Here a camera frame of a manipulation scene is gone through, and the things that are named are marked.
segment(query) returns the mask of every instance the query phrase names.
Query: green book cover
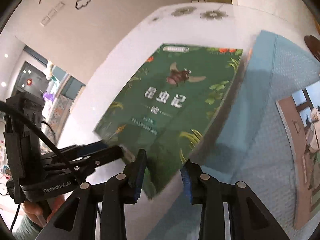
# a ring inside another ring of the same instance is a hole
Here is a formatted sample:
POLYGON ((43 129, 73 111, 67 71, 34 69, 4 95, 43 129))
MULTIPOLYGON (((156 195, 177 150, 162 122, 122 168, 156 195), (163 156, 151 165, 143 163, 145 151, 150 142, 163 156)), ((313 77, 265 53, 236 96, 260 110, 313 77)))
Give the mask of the green book cover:
POLYGON ((242 52, 163 44, 103 115, 95 132, 108 146, 123 146, 127 156, 146 150, 143 190, 149 198, 164 189, 214 123, 242 52))

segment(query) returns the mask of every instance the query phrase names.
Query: brown round object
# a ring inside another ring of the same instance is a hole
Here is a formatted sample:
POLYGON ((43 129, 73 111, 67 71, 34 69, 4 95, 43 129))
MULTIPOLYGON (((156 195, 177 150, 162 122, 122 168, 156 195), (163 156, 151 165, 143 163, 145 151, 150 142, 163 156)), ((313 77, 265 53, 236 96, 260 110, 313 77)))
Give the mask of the brown round object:
POLYGON ((320 61, 320 40, 318 40, 315 36, 307 35, 304 37, 304 41, 310 49, 313 56, 318 61, 320 61))

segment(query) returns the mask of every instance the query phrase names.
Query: flower pattern on table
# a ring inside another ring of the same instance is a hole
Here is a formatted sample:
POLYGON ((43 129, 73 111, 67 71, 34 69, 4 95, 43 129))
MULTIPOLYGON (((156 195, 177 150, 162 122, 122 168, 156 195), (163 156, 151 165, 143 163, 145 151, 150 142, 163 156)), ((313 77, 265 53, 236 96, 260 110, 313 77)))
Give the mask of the flower pattern on table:
POLYGON ((192 14, 197 8, 193 6, 182 7, 176 9, 171 15, 175 17, 184 16, 188 14, 192 14))
POLYGON ((204 13, 200 14, 201 18, 207 20, 222 20, 223 17, 228 17, 226 12, 222 12, 219 10, 212 10, 212 11, 205 11, 204 13))

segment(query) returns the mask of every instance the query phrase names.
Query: book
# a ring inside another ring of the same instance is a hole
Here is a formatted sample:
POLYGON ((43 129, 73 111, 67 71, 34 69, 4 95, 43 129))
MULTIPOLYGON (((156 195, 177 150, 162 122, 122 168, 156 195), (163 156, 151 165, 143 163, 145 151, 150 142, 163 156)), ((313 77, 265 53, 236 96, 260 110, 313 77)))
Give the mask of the book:
POLYGON ((320 81, 276 102, 293 155, 297 202, 294 227, 320 210, 320 81))
POLYGON ((199 146, 209 127, 223 126, 243 71, 242 49, 161 45, 132 76, 95 132, 120 145, 124 161, 147 152, 143 190, 161 192, 199 146))

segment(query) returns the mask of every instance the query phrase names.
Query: white table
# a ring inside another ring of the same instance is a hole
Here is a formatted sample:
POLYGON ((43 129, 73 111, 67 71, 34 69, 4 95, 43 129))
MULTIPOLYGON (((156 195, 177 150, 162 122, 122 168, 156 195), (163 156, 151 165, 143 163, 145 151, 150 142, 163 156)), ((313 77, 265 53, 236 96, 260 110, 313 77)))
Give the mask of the white table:
MULTIPOLYGON (((241 6, 219 3, 179 4, 158 9, 136 26, 108 55, 77 100, 59 141, 59 148, 100 140, 93 132, 116 95, 162 43, 195 44, 221 48, 243 48, 244 56, 261 30, 282 35, 308 51, 294 26, 274 15, 241 6), (189 15, 173 17, 177 8, 196 7, 189 15), (206 20, 200 13, 225 11, 222 20, 206 20)), ((122 172, 124 163, 114 161, 100 167, 88 178, 92 184, 104 182, 122 172)), ((178 172, 165 190, 152 201, 142 192, 136 205, 126 205, 128 240, 142 240, 171 207, 182 190, 178 172)))

